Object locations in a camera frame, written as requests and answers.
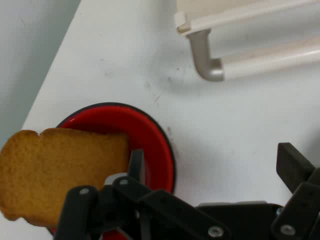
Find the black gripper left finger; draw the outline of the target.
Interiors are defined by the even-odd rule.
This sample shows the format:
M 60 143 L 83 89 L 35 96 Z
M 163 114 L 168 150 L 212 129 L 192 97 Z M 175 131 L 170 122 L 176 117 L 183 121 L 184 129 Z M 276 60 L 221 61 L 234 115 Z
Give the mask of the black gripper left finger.
M 102 190 L 72 188 L 54 238 L 100 240 L 118 231 L 129 240 L 229 240 L 230 229 L 165 190 L 142 184 L 144 151 L 131 152 L 128 173 Z

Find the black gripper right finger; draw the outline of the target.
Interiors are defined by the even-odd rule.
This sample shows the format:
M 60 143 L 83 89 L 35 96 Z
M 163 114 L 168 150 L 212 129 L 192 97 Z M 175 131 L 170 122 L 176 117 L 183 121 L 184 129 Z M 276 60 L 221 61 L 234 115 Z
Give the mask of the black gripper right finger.
M 291 143 L 279 143 L 276 172 L 291 198 L 271 225 L 275 240 L 320 238 L 320 169 Z

